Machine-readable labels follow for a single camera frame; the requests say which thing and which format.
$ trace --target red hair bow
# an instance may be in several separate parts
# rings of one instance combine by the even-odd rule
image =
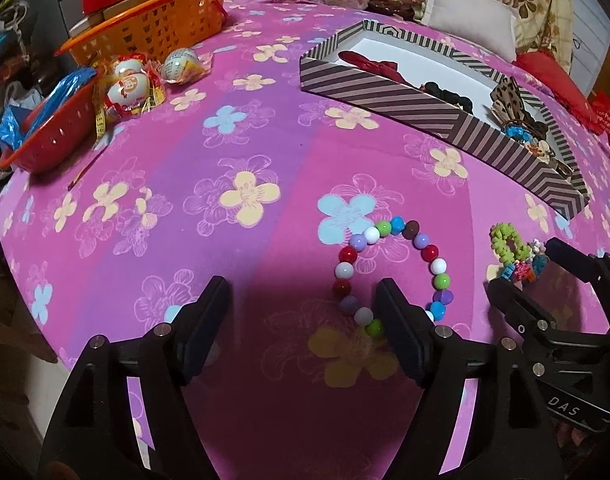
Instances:
[[[349,50],[339,52],[338,57],[345,63],[357,66],[365,72],[386,77],[397,83],[409,85],[409,83],[403,79],[403,76],[398,73],[398,63],[393,61],[372,61],[357,52],[350,52]]]

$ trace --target white egg toy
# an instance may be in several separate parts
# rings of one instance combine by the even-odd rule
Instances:
[[[107,92],[109,104],[130,110],[147,99],[149,78],[145,74],[131,74],[114,83]]]
[[[130,75],[143,70],[143,64],[139,59],[126,59],[116,64],[114,75]]]
[[[179,48],[173,51],[162,67],[163,79],[168,83],[190,83],[197,80],[205,69],[190,48]]]

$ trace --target floor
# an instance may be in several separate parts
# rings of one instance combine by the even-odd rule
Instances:
[[[22,301],[16,307],[13,326],[38,332],[38,328]],[[34,475],[40,458],[40,446],[50,423],[60,393],[69,377],[62,362],[47,363],[19,349],[0,345],[0,388],[24,392],[29,399],[27,409],[0,402],[0,412],[15,422],[19,429],[0,426],[0,441],[7,452]],[[138,442],[143,462],[149,467],[147,446]]]

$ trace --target green bead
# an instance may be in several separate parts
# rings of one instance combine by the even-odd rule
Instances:
[[[448,274],[442,273],[434,278],[434,287],[436,290],[445,290],[450,286],[451,278]]]
[[[381,238],[384,238],[385,236],[389,236],[391,234],[391,224],[387,220],[378,222],[374,227],[378,229]]]
[[[381,320],[374,319],[365,327],[365,332],[370,337],[378,339],[379,337],[383,337],[385,335],[385,327],[383,327],[383,322]]]

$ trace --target red plastic basket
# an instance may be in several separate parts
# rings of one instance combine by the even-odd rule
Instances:
[[[63,162],[96,129],[95,82],[96,78],[92,79],[65,101],[20,148],[13,151],[5,147],[0,167],[4,170],[14,164],[29,173],[39,174],[53,170]],[[22,122],[22,131],[29,129],[41,107],[42,104],[32,110]]]

